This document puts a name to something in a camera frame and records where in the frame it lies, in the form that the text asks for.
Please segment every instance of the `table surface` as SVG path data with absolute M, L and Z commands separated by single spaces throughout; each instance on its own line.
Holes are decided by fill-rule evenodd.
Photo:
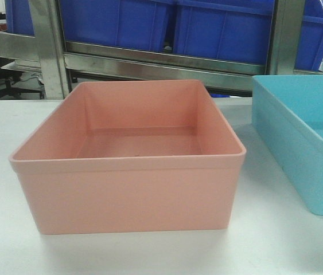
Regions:
M 247 148 L 228 229 L 41 235 L 8 156 L 60 102 L 0 101 L 0 275 L 323 274 L 323 217 L 255 132 L 244 98 L 215 100 Z

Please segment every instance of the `metal post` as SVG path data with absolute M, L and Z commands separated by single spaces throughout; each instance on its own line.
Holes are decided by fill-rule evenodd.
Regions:
M 275 0 L 266 74 L 293 74 L 305 0 Z
M 56 0 L 29 0 L 36 46 L 47 99 L 63 99 L 71 91 L 64 63 L 64 38 Z

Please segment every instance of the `stainless steel frame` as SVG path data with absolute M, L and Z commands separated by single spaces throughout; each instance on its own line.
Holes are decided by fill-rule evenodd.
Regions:
M 29 3 L 35 37 L 0 33 L 0 56 L 15 59 L 8 69 L 41 71 L 48 99 L 62 99 L 71 91 L 71 73 L 140 80 L 197 78 L 213 90 L 246 96 L 256 74 L 316 73 L 294 70 L 305 0 L 276 0 L 266 66 L 64 41 L 58 0 Z

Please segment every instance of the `plastic box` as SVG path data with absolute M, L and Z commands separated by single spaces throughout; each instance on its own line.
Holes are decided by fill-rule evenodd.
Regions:
M 177 3 L 175 53 L 266 63 L 273 3 L 245 0 L 178 0 Z M 317 8 L 306 5 L 306 14 L 319 17 L 303 17 L 297 69 L 318 70 L 323 59 L 323 4 L 317 3 Z
M 323 76 L 254 77 L 252 123 L 309 210 L 323 215 Z
M 195 230 L 228 226 L 245 153 L 197 80 L 85 82 L 10 161 L 43 234 Z
M 162 51 L 173 5 L 174 0 L 62 0 L 65 39 Z M 28 0 L 8 0 L 6 7 L 9 32 L 34 35 Z
M 28 0 L 5 0 L 7 32 L 34 35 Z

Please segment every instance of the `chair base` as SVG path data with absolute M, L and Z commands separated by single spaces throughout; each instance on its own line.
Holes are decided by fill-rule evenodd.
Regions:
M 4 96 L 12 96 L 15 99 L 23 99 L 20 96 L 22 93 L 38 93 L 39 98 L 44 99 L 44 93 L 42 91 L 12 87 L 11 82 L 8 79 L 6 79 L 5 84 L 6 88 L 0 90 L 0 98 Z

